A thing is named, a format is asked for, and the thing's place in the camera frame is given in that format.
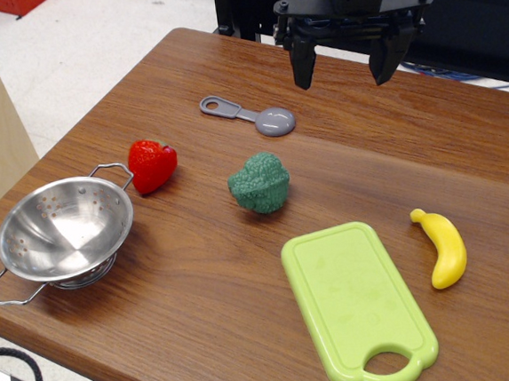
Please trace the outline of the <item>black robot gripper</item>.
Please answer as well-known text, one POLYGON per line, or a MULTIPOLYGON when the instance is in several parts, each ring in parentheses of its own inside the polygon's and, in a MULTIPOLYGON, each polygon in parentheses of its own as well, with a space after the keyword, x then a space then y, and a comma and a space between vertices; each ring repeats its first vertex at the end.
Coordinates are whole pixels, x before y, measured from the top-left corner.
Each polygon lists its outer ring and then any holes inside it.
POLYGON ((291 46, 295 84, 309 90, 317 56, 315 44, 372 40, 370 72, 375 83, 382 85, 408 53, 424 24, 424 11, 433 1, 278 0, 274 4, 274 41, 285 49, 291 46))

